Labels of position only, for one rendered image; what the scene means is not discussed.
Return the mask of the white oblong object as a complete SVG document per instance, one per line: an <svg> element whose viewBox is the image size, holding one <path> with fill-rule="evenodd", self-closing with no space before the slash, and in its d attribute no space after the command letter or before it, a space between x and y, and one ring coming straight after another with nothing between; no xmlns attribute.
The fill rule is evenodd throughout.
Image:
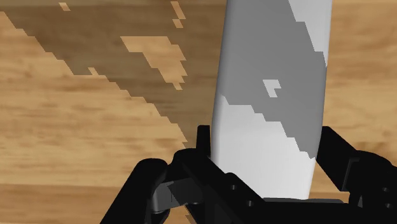
<svg viewBox="0 0 397 224"><path fill-rule="evenodd" d="M211 160L263 198L307 199L333 0L226 0Z"/></svg>

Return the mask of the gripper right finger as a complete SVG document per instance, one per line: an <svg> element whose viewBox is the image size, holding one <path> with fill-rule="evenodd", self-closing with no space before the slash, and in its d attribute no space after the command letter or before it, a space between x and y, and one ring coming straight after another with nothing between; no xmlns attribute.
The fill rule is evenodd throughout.
<svg viewBox="0 0 397 224"><path fill-rule="evenodd" d="M397 166L369 151L355 149L324 126L316 162L341 192L352 224L397 224Z"/></svg>

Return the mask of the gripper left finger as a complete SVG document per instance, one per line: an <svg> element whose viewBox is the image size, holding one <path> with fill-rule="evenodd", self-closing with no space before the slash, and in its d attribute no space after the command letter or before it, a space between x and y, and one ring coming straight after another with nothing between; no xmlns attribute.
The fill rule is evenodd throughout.
<svg viewBox="0 0 397 224"><path fill-rule="evenodd" d="M265 201L207 156L209 126L197 128L195 148L137 163L100 224L164 224L173 207L185 206L197 224L265 224Z"/></svg>

